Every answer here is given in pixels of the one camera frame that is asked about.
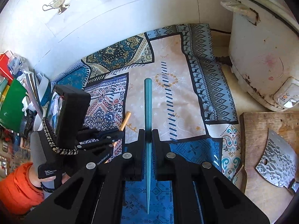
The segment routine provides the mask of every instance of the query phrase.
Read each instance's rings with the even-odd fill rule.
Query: cleaver
[[[255,167],[259,174],[275,186],[292,188],[298,165],[293,148],[275,131],[268,129],[264,154]]]

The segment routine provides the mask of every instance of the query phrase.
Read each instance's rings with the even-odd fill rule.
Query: person's arm
[[[10,213],[24,215],[44,199],[42,190],[33,185],[40,184],[40,181],[35,179],[31,167],[32,163],[23,164],[0,181],[0,200]]]

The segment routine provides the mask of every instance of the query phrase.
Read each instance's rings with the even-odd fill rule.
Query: red box
[[[8,59],[9,58],[6,54],[0,54],[0,74],[8,80],[8,84],[10,85],[13,80],[13,76],[7,67]]]

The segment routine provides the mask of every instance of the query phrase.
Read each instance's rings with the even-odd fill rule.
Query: metal screw
[[[169,152],[169,153],[166,154],[166,156],[168,158],[175,158],[175,153],[174,152]]]
[[[95,168],[95,163],[94,162],[89,162],[88,164],[86,164],[86,168],[87,169],[94,169]]]
[[[208,161],[204,161],[204,162],[202,163],[202,166],[203,166],[204,168],[211,168],[211,167],[212,167],[212,164],[211,164],[210,162],[208,162]]]
[[[126,153],[123,154],[123,158],[124,158],[124,159],[129,159],[129,158],[131,158],[131,157],[132,157],[132,154],[129,153],[129,152],[126,152]]]

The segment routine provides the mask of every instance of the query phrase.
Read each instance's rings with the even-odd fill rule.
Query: white rice cooker
[[[241,87],[272,111],[299,102],[299,24],[284,0],[223,0],[234,12],[229,55]]]

